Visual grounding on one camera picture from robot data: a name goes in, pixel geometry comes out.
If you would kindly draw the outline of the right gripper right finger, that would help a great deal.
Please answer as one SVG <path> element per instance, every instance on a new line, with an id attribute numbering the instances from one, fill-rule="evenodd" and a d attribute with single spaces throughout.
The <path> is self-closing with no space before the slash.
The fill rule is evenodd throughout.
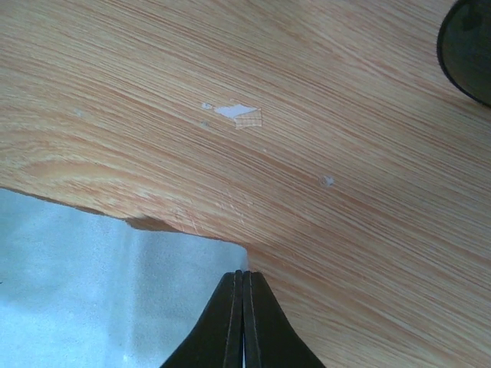
<path id="1" fill-rule="evenodd" d="M 242 320 L 246 367 L 320 367 L 259 272 L 243 274 Z"/>

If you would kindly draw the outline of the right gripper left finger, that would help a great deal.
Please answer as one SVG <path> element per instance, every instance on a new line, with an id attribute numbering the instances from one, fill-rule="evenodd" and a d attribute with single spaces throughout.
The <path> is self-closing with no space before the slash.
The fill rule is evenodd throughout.
<path id="1" fill-rule="evenodd" d="M 222 276 L 194 328 L 163 368 L 242 366 L 242 276 L 241 271 Z"/>

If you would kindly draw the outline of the light blue cleaning cloth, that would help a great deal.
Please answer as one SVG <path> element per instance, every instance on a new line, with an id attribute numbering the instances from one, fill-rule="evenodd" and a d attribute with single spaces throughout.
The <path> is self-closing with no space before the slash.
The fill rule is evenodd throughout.
<path id="1" fill-rule="evenodd" d="M 2 190 L 1 365 L 158 367 L 247 267 L 234 243 Z"/>

